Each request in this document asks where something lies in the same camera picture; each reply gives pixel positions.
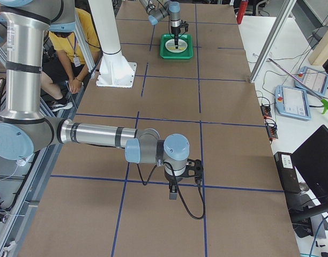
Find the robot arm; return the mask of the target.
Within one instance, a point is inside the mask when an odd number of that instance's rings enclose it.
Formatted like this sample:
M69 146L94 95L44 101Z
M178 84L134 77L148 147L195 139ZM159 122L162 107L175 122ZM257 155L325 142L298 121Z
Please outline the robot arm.
M171 33L174 36L174 46L178 49L179 34L181 32L182 20L180 15L180 4L177 1L165 1L159 3L159 7L156 7L153 1L140 0L141 5L145 9L148 20L151 25L156 25L162 19L169 17Z
M6 106L0 113L0 157L18 160L59 143L121 148L130 163L164 167L169 197L189 175L189 141L181 134L160 139L154 129L75 123L40 112L42 42L45 31L73 32L74 1L1 1L7 22Z

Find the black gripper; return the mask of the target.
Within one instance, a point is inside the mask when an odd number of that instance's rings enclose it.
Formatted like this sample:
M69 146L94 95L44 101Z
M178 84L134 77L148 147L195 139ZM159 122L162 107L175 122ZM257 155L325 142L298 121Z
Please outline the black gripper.
M167 172L167 170L165 170L165 178L169 182L169 199L170 200L177 199L177 195L178 195L177 183L180 182L184 178L184 176L185 176L185 171L182 171L180 174L177 174L175 172L176 179L174 179L172 172L171 171Z
M180 34L180 26L178 27L171 27L171 34L174 36L174 46L176 49L178 49L178 37Z

